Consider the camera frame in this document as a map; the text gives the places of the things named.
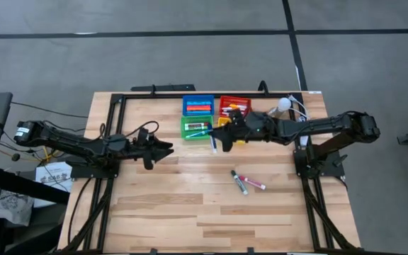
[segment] pink marker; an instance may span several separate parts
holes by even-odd
[[[248,179],[245,176],[239,176],[239,178],[247,183],[250,183],[251,185],[260,188],[261,190],[265,190],[267,187],[265,185],[263,185],[262,183],[258,182],[258,181],[253,181]]]

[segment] green plastic basket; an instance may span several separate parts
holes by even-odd
[[[189,123],[210,123],[213,125],[213,117],[210,115],[207,116],[188,116],[182,117],[181,119],[181,136],[185,140],[204,140],[209,139],[209,135],[199,135],[195,137],[186,138],[187,135],[192,135],[203,130],[185,130],[185,124]]]

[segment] black floor stripe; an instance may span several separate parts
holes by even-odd
[[[45,38],[143,38],[171,36],[217,36],[217,35],[287,35],[287,30],[189,30],[112,33],[37,33],[0,34],[0,39],[45,39]]]
[[[290,12],[288,0],[283,0],[283,8],[286,17],[286,23],[288,24],[288,30],[291,32],[289,34],[289,40],[290,46],[292,47],[292,54],[294,57],[294,63],[298,75],[298,83],[300,85],[300,90],[307,91],[308,85],[306,84],[305,71],[303,70],[302,57],[300,56],[300,50],[298,48],[297,36],[295,36],[294,33],[295,31],[294,23],[292,20],[292,13]]]
[[[408,34],[404,29],[329,29],[329,30],[296,30],[296,35],[394,35]]]

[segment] red plastic basket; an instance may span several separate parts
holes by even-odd
[[[246,106],[244,116],[246,116],[251,111],[251,99],[249,98],[237,98],[234,96],[221,96],[220,97],[220,108],[218,112],[220,117],[228,118],[228,115],[223,114],[223,108],[229,107],[231,104],[238,106]]]

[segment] wooden table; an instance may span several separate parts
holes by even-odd
[[[106,122],[110,97],[108,92],[94,94],[86,137],[98,136],[100,124]],[[327,117],[320,93],[303,92],[303,98],[313,118]],[[268,111],[277,102],[274,98],[252,99],[252,107]],[[224,153],[219,144],[219,152],[213,154],[208,140],[181,139],[181,115],[181,99],[127,102],[123,132],[156,120],[160,124],[156,136],[172,142],[174,153],[154,165],[152,171],[143,168],[142,160],[122,162],[113,187],[104,251],[148,252],[156,248],[159,252],[241,252],[247,247],[254,247],[256,252],[312,251],[301,181],[295,175],[294,145],[250,142],[235,144],[231,152]],[[314,136],[313,142],[321,143],[328,137]],[[249,195],[242,195],[230,174],[232,169],[266,184],[267,189],[247,186]],[[67,245],[70,216],[84,182],[82,179],[73,184],[59,248]],[[72,236],[88,217],[93,188],[94,180],[79,201]],[[346,188],[327,177],[322,178],[322,190],[330,218],[347,240],[359,246]],[[97,220],[91,248],[96,247],[99,225]],[[324,247],[318,217],[317,226]]]

